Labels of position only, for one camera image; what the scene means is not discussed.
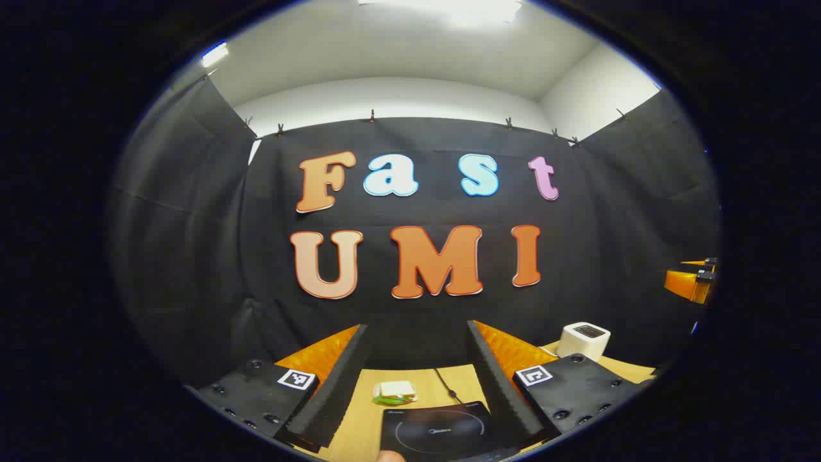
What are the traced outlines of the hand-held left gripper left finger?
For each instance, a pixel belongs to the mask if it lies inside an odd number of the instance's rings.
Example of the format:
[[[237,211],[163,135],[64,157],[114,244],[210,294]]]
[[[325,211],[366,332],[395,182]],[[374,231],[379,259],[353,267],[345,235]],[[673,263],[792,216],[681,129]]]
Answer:
[[[328,447],[371,351],[369,325],[303,336],[291,325],[183,328],[183,382],[235,426],[305,450]]]

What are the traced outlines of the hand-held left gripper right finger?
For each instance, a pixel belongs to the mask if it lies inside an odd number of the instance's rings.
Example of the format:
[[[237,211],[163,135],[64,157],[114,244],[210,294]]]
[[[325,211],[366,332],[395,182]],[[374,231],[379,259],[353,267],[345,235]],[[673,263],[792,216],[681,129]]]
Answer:
[[[477,320],[467,346],[487,406],[508,447],[526,449],[607,418],[653,383],[634,381],[582,353],[549,354]]]

